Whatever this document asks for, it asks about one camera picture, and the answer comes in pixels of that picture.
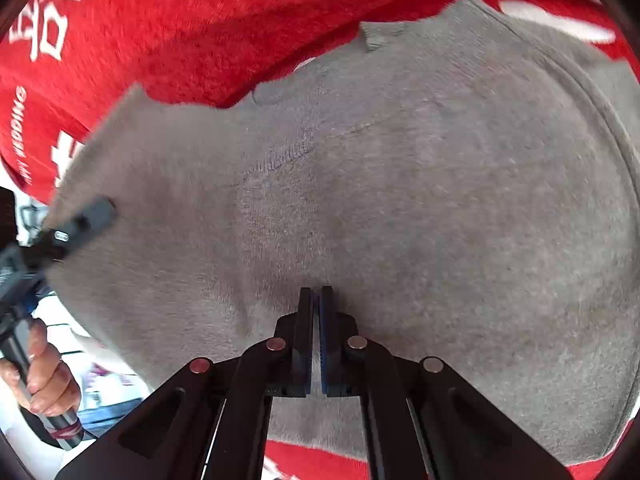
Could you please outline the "person's left hand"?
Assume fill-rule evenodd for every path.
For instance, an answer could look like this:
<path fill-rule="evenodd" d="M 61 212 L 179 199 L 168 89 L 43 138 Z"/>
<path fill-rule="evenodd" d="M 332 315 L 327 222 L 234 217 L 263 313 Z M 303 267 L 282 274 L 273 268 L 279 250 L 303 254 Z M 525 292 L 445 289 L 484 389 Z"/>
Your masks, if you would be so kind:
<path fill-rule="evenodd" d="M 32 414 L 47 417 L 76 412 L 81 400 L 80 388 L 58 349 L 48 341 L 47 326 L 39 318 L 30 324 L 28 358 L 26 389 L 21 387 L 15 365 L 1 360 L 1 379 L 18 404 Z"/>

